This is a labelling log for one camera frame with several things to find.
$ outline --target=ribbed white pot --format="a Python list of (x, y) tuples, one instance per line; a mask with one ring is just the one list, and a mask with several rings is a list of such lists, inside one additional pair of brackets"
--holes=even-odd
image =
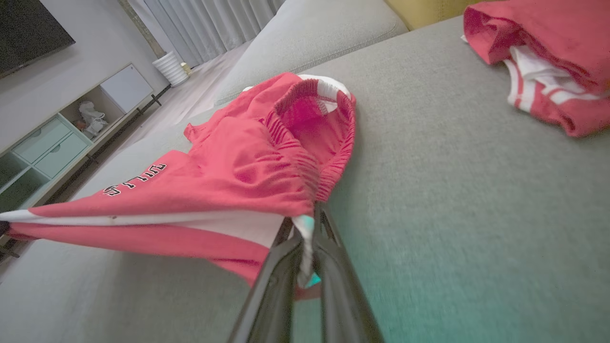
[(169, 80), (172, 87), (183, 84), (188, 80), (188, 74), (182, 66), (173, 51), (168, 52), (165, 56), (154, 61), (155, 66)]

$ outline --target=yellow cushion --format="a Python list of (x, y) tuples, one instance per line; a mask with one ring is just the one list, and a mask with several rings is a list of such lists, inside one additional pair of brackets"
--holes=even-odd
[(480, 0), (386, 0), (409, 30), (437, 23), (464, 13)]

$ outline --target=gray fabric surface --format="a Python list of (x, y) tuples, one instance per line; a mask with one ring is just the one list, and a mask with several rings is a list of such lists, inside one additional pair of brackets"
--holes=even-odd
[(383, 0), (287, 0), (229, 72), (215, 104), (279, 73), (299, 73), (406, 31)]
[(283, 0), (145, 0), (191, 67), (252, 40)]
[[(610, 134), (571, 139), (513, 109), (508, 71), (461, 34), (456, 18), (306, 71), (357, 98), (329, 206), (386, 341), (606, 342)], [(183, 127), (136, 143), (81, 195), (185, 151)], [(41, 241), (0, 284), (0, 332), (225, 342), (247, 291), (206, 261)], [(294, 342), (320, 341), (319, 311), (296, 304)]]

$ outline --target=television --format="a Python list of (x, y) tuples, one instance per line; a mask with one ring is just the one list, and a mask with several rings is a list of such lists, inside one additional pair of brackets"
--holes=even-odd
[(39, 0), (0, 0), (0, 78), (72, 44)]

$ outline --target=gray curtain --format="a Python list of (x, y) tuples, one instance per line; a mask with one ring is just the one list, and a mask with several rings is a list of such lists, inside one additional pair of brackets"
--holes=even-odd
[(145, 0), (180, 56), (194, 67), (252, 40), (284, 0)]

